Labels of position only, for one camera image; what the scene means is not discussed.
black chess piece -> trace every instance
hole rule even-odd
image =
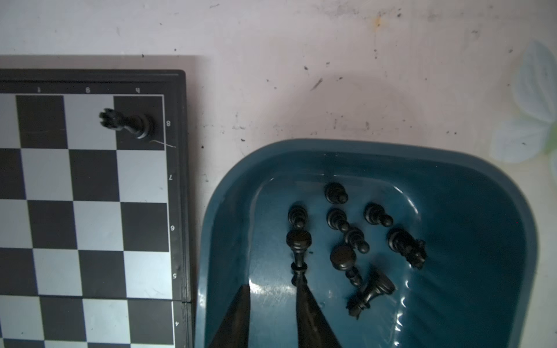
[[[344,204],[348,202],[348,193],[339,183],[330,183],[325,186],[325,197],[331,204]]]
[[[396,290],[393,282],[380,270],[373,269],[370,272],[368,283],[348,301],[348,315],[358,319],[365,309],[368,309],[369,302],[380,295],[391,295]]]
[[[137,139],[149,136],[153,130],[153,121],[143,114],[126,116],[113,109],[104,109],[99,117],[103,127],[116,131],[125,129]]]
[[[422,269],[427,258],[426,243],[421,239],[414,239],[408,231],[402,228],[393,228],[387,233],[387,244],[406,258],[412,267]]]
[[[296,229],[304,229],[307,222],[307,211],[299,205],[290,208],[288,212],[288,222]]]
[[[353,286],[361,286],[363,280],[360,272],[354,266],[356,263],[356,253],[352,248],[346,244],[336,246],[333,251],[331,251],[330,260],[335,269],[338,269],[339,271],[346,271],[344,274]]]
[[[303,229],[293,229],[286,235],[286,244],[294,253],[294,262],[290,267],[294,272],[292,277],[292,285],[297,286],[298,281],[307,283],[305,273],[307,264],[304,262],[306,250],[311,246],[311,235]]]
[[[362,254],[369,252],[369,244],[364,240],[364,232],[359,228],[350,226],[348,231],[344,233],[344,242]]]
[[[350,229],[350,224],[346,221],[346,214],[337,208],[333,208],[328,212],[327,224],[330,228],[337,229],[342,233],[346,233]]]
[[[369,203],[364,209],[364,218],[372,225],[391,227],[393,218],[385,213],[385,208],[379,204]]]

blue plastic tray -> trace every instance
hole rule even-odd
[[[395,283],[360,320],[348,316],[355,288],[333,269],[341,241],[325,216],[323,187],[346,187],[342,205],[371,246],[356,263]],[[313,244],[307,280],[343,347],[517,347],[536,266],[537,237],[516,185],[470,155],[415,146],[289,140],[241,160],[215,190],[203,223],[196,348],[206,347],[241,284],[251,288],[250,347],[297,347],[287,212],[302,203]],[[387,229],[363,218],[383,205],[395,226],[426,241],[419,271],[392,252]]]

white surface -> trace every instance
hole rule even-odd
[[[74,218],[77,249],[124,250],[120,202],[74,201]]]
[[[10,94],[0,95],[0,148],[19,149],[19,123],[17,120],[16,97]]]
[[[87,348],[87,342],[45,341],[45,348]]]
[[[118,150],[116,158],[120,202],[167,202],[166,151]]]
[[[124,251],[126,295],[172,299],[170,253]]]
[[[0,199],[0,248],[32,247],[27,201]]]
[[[81,296],[77,250],[33,249],[39,295]]]
[[[114,131],[99,127],[99,105],[114,108],[112,95],[64,96],[68,149],[116,150]]]
[[[17,56],[0,66],[186,71],[199,233],[220,179],[275,141],[387,141],[489,160],[494,128],[520,112],[507,84],[532,39],[555,53],[556,18],[554,0],[12,0],[0,4],[0,32],[10,33],[0,54]],[[523,347],[557,345],[548,160],[495,163],[527,196],[539,230]]]
[[[27,199],[73,199],[67,149],[21,149],[21,164]]]
[[[19,340],[44,340],[41,304],[38,297],[0,296],[2,337]]]
[[[83,299],[87,342],[129,343],[130,325],[126,300]]]

stain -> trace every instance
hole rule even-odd
[[[319,85],[321,85],[322,82],[323,82],[323,78],[320,78],[319,81],[317,81],[317,83],[315,84],[315,86],[313,86],[313,88],[310,90],[310,92],[315,90]]]
[[[381,26],[381,22],[382,22],[381,15],[378,15],[375,18],[375,21],[373,21],[373,31],[379,30],[379,27]]]

